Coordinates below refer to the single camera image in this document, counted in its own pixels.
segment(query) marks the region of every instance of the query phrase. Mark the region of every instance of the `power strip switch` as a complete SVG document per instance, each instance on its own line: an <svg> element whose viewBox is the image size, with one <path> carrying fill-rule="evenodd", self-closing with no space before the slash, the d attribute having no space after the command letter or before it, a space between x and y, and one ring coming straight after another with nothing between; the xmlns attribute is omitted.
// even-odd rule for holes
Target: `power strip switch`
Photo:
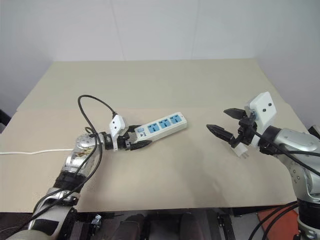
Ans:
<svg viewBox="0 0 320 240"><path fill-rule="evenodd" d="M181 112L164 116L155 121L141 125L134 129L136 142L143 140L156 141L187 127L187 120Z"/></svg>

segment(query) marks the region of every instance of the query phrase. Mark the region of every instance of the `white power strip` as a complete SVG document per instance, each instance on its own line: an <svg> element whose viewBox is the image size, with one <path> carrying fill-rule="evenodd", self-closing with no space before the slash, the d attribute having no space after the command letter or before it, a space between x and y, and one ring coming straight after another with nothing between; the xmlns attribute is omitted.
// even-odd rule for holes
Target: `white power strip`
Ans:
<svg viewBox="0 0 320 240"><path fill-rule="evenodd" d="M143 140L155 141L186 127L186 118L181 112L176 112L135 128L137 137L135 143Z"/></svg>

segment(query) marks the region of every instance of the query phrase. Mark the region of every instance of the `table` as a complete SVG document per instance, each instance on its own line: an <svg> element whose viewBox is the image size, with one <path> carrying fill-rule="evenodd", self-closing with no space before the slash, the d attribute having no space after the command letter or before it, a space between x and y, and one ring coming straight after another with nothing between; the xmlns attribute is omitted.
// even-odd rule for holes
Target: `table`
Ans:
<svg viewBox="0 0 320 240"><path fill-rule="evenodd" d="M17 109L0 138L0 151L73 148L87 126L77 97L110 104L128 124L182 112L188 128L136 151L108 151L84 186L79 212L247 207L295 200L287 169L249 148L238 158L206 124L237 133L223 113L269 91L275 126L305 132L254 59L55 62ZM111 113L93 100L84 109L99 131ZM0 212L31 212L52 187L68 152L0 155Z"/></svg>

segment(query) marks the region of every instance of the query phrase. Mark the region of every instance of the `white wall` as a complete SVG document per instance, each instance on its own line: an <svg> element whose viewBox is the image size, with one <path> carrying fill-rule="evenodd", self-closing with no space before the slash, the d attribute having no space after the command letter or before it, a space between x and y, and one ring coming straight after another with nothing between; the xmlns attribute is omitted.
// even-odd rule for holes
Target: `white wall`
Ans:
<svg viewBox="0 0 320 240"><path fill-rule="evenodd" d="M290 0L258 63L306 127L320 125L320 1Z"/></svg>
<svg viewBox="0 0 320 240"><path fill-rule="evenodd" d="M318 84L312 78L317 69L311 65L319 63L319 54L313 56L315 61L300 58L319 51L319 28L315 32L316 24L311 24L319 21L316 0L0 1L0 108L10 115L52 61L258 56L300 117L311 101L302 104L284 91L285 86L291 81L290 91L298 92L301 85L306 87L302 76L310 86ZM304 45L299 51L306 53L293 55L299 43ZM287 58L294 65L291 76L285 73L290 68ZM307 76L295 72L301 68ZM320 122L318 115L308 116Z"/></svg>

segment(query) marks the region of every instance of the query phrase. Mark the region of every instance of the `blue outlet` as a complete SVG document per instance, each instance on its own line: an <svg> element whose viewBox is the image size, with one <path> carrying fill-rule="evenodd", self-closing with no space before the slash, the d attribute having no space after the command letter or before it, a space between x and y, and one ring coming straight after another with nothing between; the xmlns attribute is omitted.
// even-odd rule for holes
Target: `blue outlet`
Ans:
<svg viewBox="0 0 320 240"><path fill-rule="evenodd" d="M179 117L179 115L174 115L170 117L170 120L173 124L176 124L178 122L181 122L181 118Z"/></svg>
<svg viewBox="0 0 320 240"><path fill-rule="evenodd" d="M169 122L168 119L161 120L159 122L159 124L160 124L161 128L163 128L163 129L166 127L169 127L171 125L171 123Z"/></svg>
<svg viewBox="0 0 320 240"><path fill-rule="evenodd" d="M159 131L159 126L156 123L153 123L151 125L148 126L149 132L152 134L156 131Z"/></svg>

